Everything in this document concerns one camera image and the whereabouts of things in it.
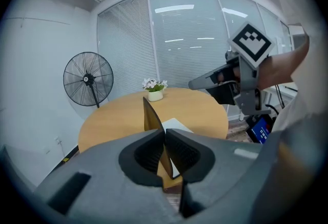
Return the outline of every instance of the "flower pot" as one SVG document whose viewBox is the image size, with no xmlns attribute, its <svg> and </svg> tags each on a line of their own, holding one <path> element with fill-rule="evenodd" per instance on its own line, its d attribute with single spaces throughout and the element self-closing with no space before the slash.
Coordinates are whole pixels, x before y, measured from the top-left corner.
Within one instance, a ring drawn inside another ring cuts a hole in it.
<svg viewBox="0 0 328 224">
<path fill-rule="evenodd" d="M 163 98 L 162 91 L 148 92 L 148 100 L 150 102 L 155 102 Z"/>
</svg>

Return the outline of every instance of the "standing fan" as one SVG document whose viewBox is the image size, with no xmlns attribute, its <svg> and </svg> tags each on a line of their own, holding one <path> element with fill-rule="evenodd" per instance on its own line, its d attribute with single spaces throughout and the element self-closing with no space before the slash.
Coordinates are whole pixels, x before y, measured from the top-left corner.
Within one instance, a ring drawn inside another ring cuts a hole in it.
<svg viewBox="0 0 328 224">
<path fill-rule="evenodd" d="M 104 101 L 113 87 L 113 71 L 101 55 L 83 52 L 66 65 L 63 81 L 67 95 L 77 104 L 94 106 Z"/>
</svg>

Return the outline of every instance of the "glass wall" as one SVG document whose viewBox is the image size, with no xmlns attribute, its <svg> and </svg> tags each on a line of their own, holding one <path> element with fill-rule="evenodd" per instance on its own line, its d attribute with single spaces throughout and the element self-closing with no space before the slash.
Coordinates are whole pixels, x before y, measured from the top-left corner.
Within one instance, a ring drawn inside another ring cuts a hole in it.
<svg viewBox="0 0 328 224">
<path fill-rule="evenodd" d="M 288 27 L 251 0 L 124 0 L 112 6 L 98 16 L 97 30 L 99 54 L 114 74 L 108 99 L 141 91 L 144 78 L 187 88 L 226 63 L 229 35 L 245 21 L 278 45 L 270 55 L 291 50 Z M 227 109 L 229 117 L 240 114 L 237 106 Z"/>
<path fill-rule="evenodd" d="M 172 87 L 224 65 L 228 34 L 217 0 L 150 0 L 161 79 Z"/>
</svg>

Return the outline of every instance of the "white flower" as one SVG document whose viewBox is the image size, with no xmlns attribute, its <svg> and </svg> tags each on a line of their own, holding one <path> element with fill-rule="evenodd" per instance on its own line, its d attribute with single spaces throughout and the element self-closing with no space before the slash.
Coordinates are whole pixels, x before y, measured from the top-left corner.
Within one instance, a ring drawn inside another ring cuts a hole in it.
<svg viewBox="0 0 328 224">
<path fill-rule="evenodd" d="M 168 87 L 168 81 L 167 80 L 163 80 L 163 82 L 161 83 L 164 87 Z"/>
<path fill-rule="evenodd" d="M 154 88 L 154 86 L 157 85 L 157 82 L 154 82 L 154 81 L 150 81 L 149 83 L 150 83 L 149 86 L 150 86 L 151 88 Z"/>
<path fill-rule="evenodd" d="M 142 82 L 143 87 L 147 87 L 147 84 L 149 83 L 149 81 L 150 81 L 150 78 L 144 79 Z"/>
</svg>

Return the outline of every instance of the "potted plant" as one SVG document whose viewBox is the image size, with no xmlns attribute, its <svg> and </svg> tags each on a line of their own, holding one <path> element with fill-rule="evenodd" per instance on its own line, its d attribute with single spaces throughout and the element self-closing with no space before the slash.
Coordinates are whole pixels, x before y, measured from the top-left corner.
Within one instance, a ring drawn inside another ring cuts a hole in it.
<svg viewBox="0 0 328 224">
<path fill-rule="evenodd" d="M 144 79 L 143 89 L 148 91 L 148 100 L 150 102 L 158 101 L 163 98 L 163 89 L 168 87 L 167 81 L 158 82 L 156 79 Z"/>
</svg>

